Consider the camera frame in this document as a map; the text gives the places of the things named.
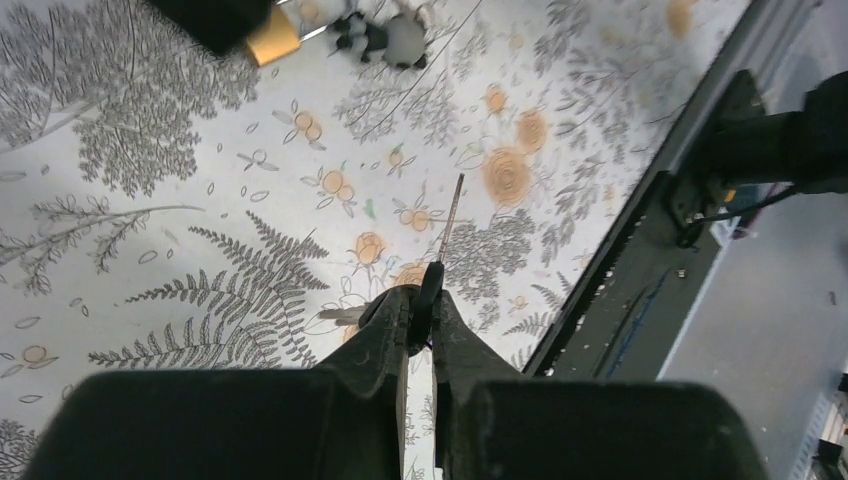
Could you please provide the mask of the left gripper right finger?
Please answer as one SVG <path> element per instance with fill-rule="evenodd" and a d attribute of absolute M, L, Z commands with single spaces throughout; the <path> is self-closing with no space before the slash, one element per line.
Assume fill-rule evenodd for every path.
<path fill-rule="evenodd" d="M 446 479 L 764 479 L 741 416 L 687 382 L 559 381 L 517 371 L 432 313 L 436 466 Z"/>

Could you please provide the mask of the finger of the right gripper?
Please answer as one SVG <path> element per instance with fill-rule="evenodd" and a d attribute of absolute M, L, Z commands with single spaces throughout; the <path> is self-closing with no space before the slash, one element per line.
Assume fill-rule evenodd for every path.
<path fill-rule="evenodd" d="M 211 53 L 241 45 L 271 15 L 271 0 L 149 0 L 148 4 Z"/>

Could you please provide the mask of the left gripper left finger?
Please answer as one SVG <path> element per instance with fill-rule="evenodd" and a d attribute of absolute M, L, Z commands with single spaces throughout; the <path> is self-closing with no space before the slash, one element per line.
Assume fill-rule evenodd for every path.
<path fill-rule="evenodd" d="M 49 424 L 27 479 L 398 479 L 411 291 L 310 369 L 112 371 Z"/>

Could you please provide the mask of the brass padlock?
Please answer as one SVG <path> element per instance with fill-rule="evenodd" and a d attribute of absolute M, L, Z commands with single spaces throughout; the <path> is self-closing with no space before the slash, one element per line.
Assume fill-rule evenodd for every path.
<path fill-rule="evenodd" d="M 298 33 L 284 10 L 276 5 L 268 20 L 247 37 L 246 47 L 255 63 L 265 66 L 298 51 L 306 40 L 331 32 L 336 35 L 335 49 L 357 55 L 363 64 L 379 55 L 392 68 L 422 70 L 429 64 L 430 42 L 421 8 L 406 1 L 395 5 L 398 12 L 394 16 L 377 21 L 350 1 L 345 14 L 306 34 Z"/>

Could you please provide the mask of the black padlock with keys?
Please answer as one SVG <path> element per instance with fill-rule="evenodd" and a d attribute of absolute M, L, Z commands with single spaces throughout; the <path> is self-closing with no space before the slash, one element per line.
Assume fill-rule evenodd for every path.
<path fill-rule="evenodd" d="M 445 275 L 444 260 L 447 256 L 450 235 L 453 231 L 464 180 L 465 174 L 460 173 L 452 197 L 447 222 L 441 235 L 438 255 L 434 261 L 428 263 L 418 293 L 413 296 L 411 302 L 411 313 L 408 315 L 410 324 L 406 337 L 406 349 L 409 357 L 416 356 L 425 348 L 432 348 L 430 332 L 433 310 L 436 301 L 440 299 L 443 289 Z M 325 320 L 334 320 L 337 324 L 350 324 L 354 320 L 359 322 L 361 318 L 370 317 L 376 306 L 377 300 L 374 300 L 360 306 L 325 309 L 318 313 L 318 317 Z"/>

